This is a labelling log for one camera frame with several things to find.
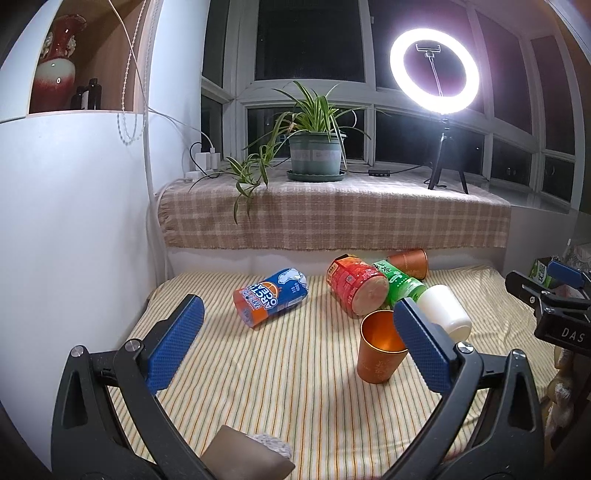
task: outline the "white wall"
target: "white wall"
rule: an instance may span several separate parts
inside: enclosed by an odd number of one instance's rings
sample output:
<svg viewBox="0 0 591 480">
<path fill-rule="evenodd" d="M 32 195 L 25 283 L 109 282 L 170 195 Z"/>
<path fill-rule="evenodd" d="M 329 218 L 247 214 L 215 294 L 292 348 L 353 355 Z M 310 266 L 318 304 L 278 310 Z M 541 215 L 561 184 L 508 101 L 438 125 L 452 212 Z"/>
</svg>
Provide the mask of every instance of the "white wall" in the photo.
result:
<svg viewBox="0 0 591 480">
<path fill-rule="evenodd" d="M 201 71 L 209 0 L 163 0 L 150 68 L 149 104 L 201 128 Z M 190 170 L 189 146 L 201 134 L 150 114 L 154 189 Z M 194 152 L 199 152 L 197 145 Z"/>
<path fill-rule="evenodd" d="M 143 150 L 100 112 L 8 122 L 0 145 L 0 400 L 49 465 L 70 349 L 119 347 L 155 287 Z"/>
<path fill-rule="evenodd" d="M 503 276 L 513 270 L 528 275 L 536 258 L 561 256 L 573 237 L 576 210 L 569 214 L 511 206 L 511 227 Z"/>
<path fill-rule="evenodd" d="M 294 250 L 210 250 L 169 248 L 175 275 L 191 271 L 242 273 L 271 276 L 283 268 L 296 268 L 305 275 L 325 275 L 332 261 L 345 253 L 357 255 L 366 262 L 377 262 L 392 251 L 294 251 Z M 500 270 L 505 258 L 504 248 L 446 248 L 427 250 L 429 269 L 488 265 Z"/>
<path fill-rule="evenodd" d="M 209 0 L 160 1 L 150 105 L 200 128 Z M 48 0 L 0 69 L 0 122 L 27 115 L 38 54 L 60 3 Z M 142 141 L 124 146 L 116 115 L 0 123 L 0 400 L 46 465 L 69 350 L 119 346 L 155 287 Z M 182 175 L 189 141 L 200 135 L 154 116 L 150 126 L 157 190 Z"/>
</svg>

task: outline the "potted plant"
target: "potted plant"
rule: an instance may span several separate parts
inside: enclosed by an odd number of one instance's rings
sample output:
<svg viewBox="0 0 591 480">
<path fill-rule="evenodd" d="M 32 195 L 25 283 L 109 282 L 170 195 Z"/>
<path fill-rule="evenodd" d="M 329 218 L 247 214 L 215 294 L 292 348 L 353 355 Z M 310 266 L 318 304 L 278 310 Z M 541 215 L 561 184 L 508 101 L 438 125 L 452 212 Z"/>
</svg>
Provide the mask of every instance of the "potted plant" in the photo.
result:
<svg viewBox="0 0 591 480">
<path fill-rule="evenodd" d="M 284 90 L 276 89 L 277 92 L 293 100 L 294 107 L 299 110 L 287 112 L 285 117 L 278 118 L 276 122 L 280 123 L 279 134 L 287 134 L 290 141 L 291 174 L 296 177 L 294 179 L 304 181 L 306 177 L 308 181 L 322 180 L 313 179 L 310 176 L 339 176 L 341 160 L 345 171 L 347 170 L 347 156 L 343 143 L 346 135 L 341 132 L 341 129 L 361 130 L 355 128 L 357 117 L 352 127 L 339 127 L 337 120 L 346 113 L 355 114 L 355 110 L 359 108 L 341 111 L 329 103 L 327 97 L 336 85 L 326 95 L 318 95 L 300 82 L 294 80 L 294 83 L 304 96 L 302 100 L 298 100 Z"/>
<path fill-rule="evenodd" d="M 294 83 L 302 92 L 303 100 L 298 100 L 284 90 L 277 90 L 277 92 L 293 100 L 294 109 L 297 108 L 299 111 L 282 113 L 275 121 L 271 132 L 245 147 L 248 149 L 269 136 L 267 143 L 260 145 L 258 151 L 251 153 L 243 161 L 232 157 L 227 158 L 230 170 L 223 173 L 231 174 L 236 178 L 238 191 L 238 197 L 234 202 L 234 222 L 236 223 L 238 223 L 237 215 L 241 199 L 246 200 L 246 214 L 249 215 L 255 190 L 263 183 L 268 185 L 267 168 L 272 166 L 271 162 L 287 141 L 290 142 L 292 166 L 288 176 L 299 181 L 336 181 L 341 180 L 347 170 L 347 157 L 343 143 L 346 135 L 340 129 L 355 129 L 367 135 L 355 127 L 357 117 L 352 127 L 338 126 L 337 120 L 342 115 L 349 112 L 355 114 L 355 110 L 360 108 L 341 111 L 330 104 L 327 97 L 336 85 L 326 95 L 318 95 L 313 90 L 310 92 L 300 82 L 294 81 Z M 345 166 L 344 172 L 340 170 L 341 161 Z"/>
</svg>

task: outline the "green flower pot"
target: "green flower pot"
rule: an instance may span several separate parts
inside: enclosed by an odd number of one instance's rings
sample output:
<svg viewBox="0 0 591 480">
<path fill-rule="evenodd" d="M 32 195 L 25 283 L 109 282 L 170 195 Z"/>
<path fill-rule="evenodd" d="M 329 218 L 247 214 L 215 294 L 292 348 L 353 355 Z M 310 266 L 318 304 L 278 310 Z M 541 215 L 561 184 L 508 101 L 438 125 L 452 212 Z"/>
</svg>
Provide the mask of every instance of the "green flower pot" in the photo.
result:
<svg viewBox="0 0 591 480">
<path fill-rule="evenodd" d="M 338 175 L 341 149 L 335 134 L 302 132 L 290 138 L 291 170 L 302 175 Z"/>
</svg>

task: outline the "spider plant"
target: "spider plant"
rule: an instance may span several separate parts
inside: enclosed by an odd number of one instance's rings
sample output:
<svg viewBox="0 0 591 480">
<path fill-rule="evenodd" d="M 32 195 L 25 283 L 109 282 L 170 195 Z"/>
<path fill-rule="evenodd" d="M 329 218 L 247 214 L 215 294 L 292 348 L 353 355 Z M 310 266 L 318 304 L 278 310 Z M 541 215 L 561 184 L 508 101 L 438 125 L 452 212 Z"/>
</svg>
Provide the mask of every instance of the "spider plant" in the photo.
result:
<svg viewBox="0 0 591 480">
<path fill-rule="evenodd" d="M 290 137 L 287 135 L 281 142 L 277 140 L 279 135 L 281 135 L 281 124 L 287 117 L 288 113 L 289 112 L 284 112 L 279 116 L 277 122 L 275 122 L 273 130 L 270 132 L 269 140 L 266 144 L 261 145 L 257 152 L 251 153 L 243 161 L 238 161 L 232 157 L 227 158 L 230 164 L 229 173 L 236 178 L 236 190 L 238 191 L 238 197 L 234 202 L 234 222 L 236 224 L 238 224 L 238 209 L 241 199 L 243 197 L 246 199 L 246 214 L 250 217 L 254 191 L 262 183 L 264 183 L 265 186 L 269 185 L 267 168 L 271 167 L 271 162 L 277 155 L 277 152 L 279 152 L 279 149 Z"/>
<path fill-rule="evenodd" d="M 335 135 L 339 140 L 343 163 L 345 165 L 345 170 L 347 170 L 347 156 L 345 154 L 345 145 L 343 143 L 340 130 L 349 128 L 357 130 L 369 137 L 369 135 L 363 130 L 356 128 L 357 115 L 355 114 L 355 111 L 361 110 L 363 107 L 342 110 L 335 107 L 334 104 L 329 103 L 327 98 L 338 86 L 338 84 L 333 86 L 326 95 L 318 95 L 315 90 L 308 90 L 297 80 L 294 80 L 293 83 L 295 83 L 295 85 L 298 87 L 299 91 L 304 96 L 304 99 L 299 100 L 285 90 L 274 89 L 276 92 L 279 92 L 293 100 L 293 102 L 295 102 L 294 107 L 297 107 L 300 110 L 299 112 L 287 112 L 285 117 L 279 117 L 277 119 L 276 123 L 280 124 L 280 128 L 278 130 L 279 134 L 291 135 L 298 132 L 326 133 L 329 139 L 331 139 L 332 135 Z M 355 117 L 353 126 L 340 127 L 337 124 L 337 120 L 349 112 L 353 112 L 353 116 Z"/>
</svg>

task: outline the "metal cup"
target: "metal cup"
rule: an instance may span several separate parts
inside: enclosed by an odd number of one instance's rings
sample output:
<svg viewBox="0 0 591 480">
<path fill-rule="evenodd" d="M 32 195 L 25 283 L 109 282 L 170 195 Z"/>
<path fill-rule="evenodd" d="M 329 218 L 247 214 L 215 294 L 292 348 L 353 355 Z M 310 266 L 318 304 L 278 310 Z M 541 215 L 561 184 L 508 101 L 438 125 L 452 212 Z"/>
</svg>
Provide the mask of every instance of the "metal cup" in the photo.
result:
<svg viewBox="0 0 591 480">
<path fill-rule="evenodd" d="M 400 271 L 406 273 L 409 277 L 422 280 L 427 276 L 429 263 L 425 250 L 409 250 L 401 254 L 390 255 L 388 262 L 394 265 Z"/>
<path fill-rule="evenodd" d="M 384 383 L 408 353 L 394 326 L 394 312 L 370 313 L 361 321 L 360 330 L 357 374 L 368 383 Z"/>
</svg>

